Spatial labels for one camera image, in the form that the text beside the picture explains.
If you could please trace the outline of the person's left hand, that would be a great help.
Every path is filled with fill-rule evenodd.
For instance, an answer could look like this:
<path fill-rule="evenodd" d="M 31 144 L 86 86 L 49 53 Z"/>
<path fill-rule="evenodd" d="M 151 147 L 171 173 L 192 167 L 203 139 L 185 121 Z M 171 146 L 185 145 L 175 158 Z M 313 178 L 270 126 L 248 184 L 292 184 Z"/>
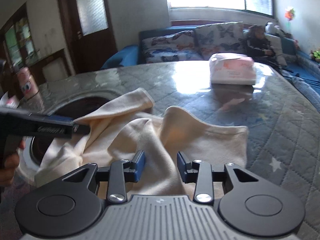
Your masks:
<path fill-rule="evenodd" d="M 4 168 L 0 172 L 0 185 L 1 185 L 1 187 L 7 187 L 12 184 L 16 169 L 18 168 L 19 163 L 20 163 L 18 151 L 24 150 L 24 149 L 25 149 L 25 141 L 22 140 L 20 142 L 20 145 L 17 148 L 16 152 L 9 155 L 6 158 L 5 163 L 4 163 Z"/>

